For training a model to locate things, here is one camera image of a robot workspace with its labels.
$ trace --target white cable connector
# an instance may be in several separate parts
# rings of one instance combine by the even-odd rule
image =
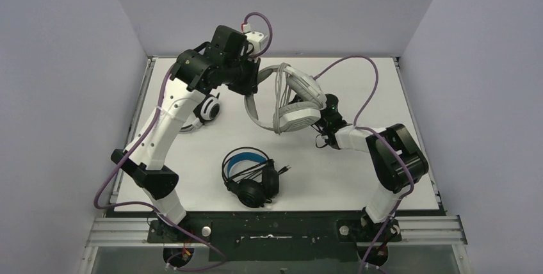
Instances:
[[[252,49],[252,52],[249,55],[259,53],[266,47],[266,44],[268,44],[268,35],[253,31],[251,23],[243,23],[241,25],[241,31],[247,36],[247,41],[249,41],[252,46],[252,48],[249,48]]]
[[[241,31],[243,32],[243,34],[247,34],[251,32],[251,23],[242,23]]]
[[[253,55],[262,51],[268,44],[268,35],[264,35],[260,32],[251,31],[245,33],[247,40],[253,46],[253,51],[249,55]]]

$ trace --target blue headband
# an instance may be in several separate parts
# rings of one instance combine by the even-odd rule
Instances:
[[[266,160],[267,159],[265,157],[262,157],[259,154],[255,154],[254,152],[242,152],[242,153],[236,154],[232,156],[232,159],[230,159],[230,161],[228,162],[228,167],[226,169],[227,177],[230,177],[230,170],[232,169],[234,165],[238,164],[239,162],[252,161],[255,163],[262,163],[262,162],[266,162]]]

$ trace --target white table surface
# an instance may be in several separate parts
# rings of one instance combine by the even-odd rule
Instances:
[[[281,62],[291,64],[309,75],[316,75],[336,58],[263,58],[261,69]],[[403,95],[400,79],[392,58],[373,58],[379,70],[379,85],[359,119],[359,125],[388,127],[401,123],[417,141],[413,121]],[[159,58],[149,82],[138,122],[142,129],[152,113],[161,81],[175,58]],[[259,85],[255,95],[260,119],[272,119],[275,106],[273,80],[269,77]],[[368,61],[346,60],[318,80],[324,92],[339,98],[339,112],[352,123],[356,112],[369,95],[375,75]],[[179,174],[176,187],[187,211],[334,211],[361,210],[368,203],[378,180],[368,153],[354,150],[317,149],[317,132],[306,128],[280,136],[256,126],[247,116],[243,97],[228,91],[220,92],[221,113],[210,125],[190,134],[179,134],[166,157],[166,165]],[[257,147],[275,160],[276,168],[290,165],[280,176],[280,191],[273,203],[260,209],[243,206],[228,192],[220,172],[224,156],[242,146]],[[149,202],[145,193],[127,175],[122,178],[118,202]],[[400,204],[400,209],[438,209],[432,184],[425,175],[414,192]],[[130,205],[116,211],[148,211],[144,206]]]

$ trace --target headphone headband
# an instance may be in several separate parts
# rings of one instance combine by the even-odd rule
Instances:
[[[227,165],[227,169],[226,169],[226,176],[227,177],[230,177],[230,171],[232,170],[232,167],[234,167],[234,165],[242,162],[242,161],[251,161],[251,162],[255,162],[255,163],[263,163],[263,162],[266,162],[268,159],[266,159],[265,157],[259,155],[259,154],[255,154],[254,152],[242,152],[242,153],[239,153],[239,154],[235,154],[233,155],[229,160],[228,160],[228,165]]]
[[[326,95],[321,90],[319,84],[311,76],[308,76],[306,73],[293,68],[287,63],[268,66],[259,71],[257,76],[257,84],[262,83],[272,73],[277,73],[281,67],[285,73],[289,74],[288,79],[292,79],[294,84],[299,85],[299,89],[293,89],[296,94],[300,95],[302,98],[306,98],[306,100],[310,100],[311,102],[315,103],[315,106],[318,109],[326,108]],[[263,129],[269,131],[274,131],[273,122],[262,122],[259,120],[254,95],[245,96],[245,111],[247,111],[249,118],[259,127],[262,127]]]

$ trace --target white wall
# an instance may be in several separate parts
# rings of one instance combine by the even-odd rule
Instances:
[[[74,273],[145,54],[118,0],[0,8],[0,273]]]
[[[476,273],[542,273],[543,2],[434,0],[401,57]]]
[[[432,0],[119,0],[148,55],[178,55],[245,14],[271,20],[273,55],[399,56]],[[265,25],[255,18],[256,26]]]

